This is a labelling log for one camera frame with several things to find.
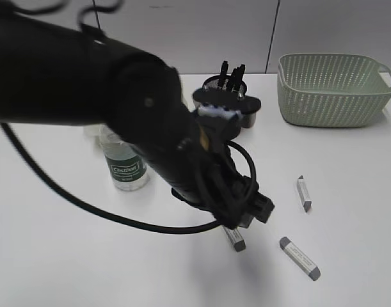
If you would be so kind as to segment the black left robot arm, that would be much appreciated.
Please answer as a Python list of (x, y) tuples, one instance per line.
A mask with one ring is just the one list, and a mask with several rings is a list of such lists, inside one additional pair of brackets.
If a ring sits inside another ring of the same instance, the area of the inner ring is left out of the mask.
[[(27, 10), (0, 1), (0, 127), (36, 175), (80, 209), (149, 232), (185, 235), (218, 226), (247, 228), (253, 220), (266, 223), (275, 206), (259, 191), (249, 153), (228, 136), (233, 123), (260, 109), (260, 100), (204, 86), (193, 98), (206, 114), (189, 111), (175, 68), (84, 23), (87, 13), (114, 13), (121, 1), (81, 9), (78, 30), (38, 19), (66, 5)], [(174, 197), (210, 212), (214, 221), (167, 227), (94, 207), (41, 169), (12, 123), (107, 125), (171, 186)]]

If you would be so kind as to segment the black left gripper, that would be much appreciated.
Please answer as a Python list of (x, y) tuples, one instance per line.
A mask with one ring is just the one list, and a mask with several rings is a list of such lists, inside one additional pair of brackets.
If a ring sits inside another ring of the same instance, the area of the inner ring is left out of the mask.
[[(195, 152), (195, 182), (200, 197), (196, 207), (209, 211), (230, 229), (248, 228), (253, 219), (266, 223), (275, 205), (259, 192), (251, 155), (229, 136), (237, 117), (224, 120), (197, 116), (195, 120), (200, 128), (200, 149)], [(238, 172), (232, 148), (245, 158), (248, 176)]]

